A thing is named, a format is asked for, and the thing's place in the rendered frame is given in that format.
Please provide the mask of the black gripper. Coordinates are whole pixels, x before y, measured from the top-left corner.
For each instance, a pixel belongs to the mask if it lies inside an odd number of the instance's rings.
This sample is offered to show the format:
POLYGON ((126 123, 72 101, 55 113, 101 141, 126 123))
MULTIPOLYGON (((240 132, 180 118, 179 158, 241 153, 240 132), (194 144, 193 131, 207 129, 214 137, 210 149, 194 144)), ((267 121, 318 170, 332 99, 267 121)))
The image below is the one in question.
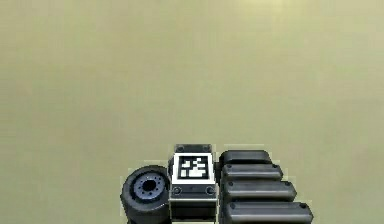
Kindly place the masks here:
POLYGON ((170 224, 169 185, 163 166, 147 165, 133 171, 120 194, 127 224, 170 224))

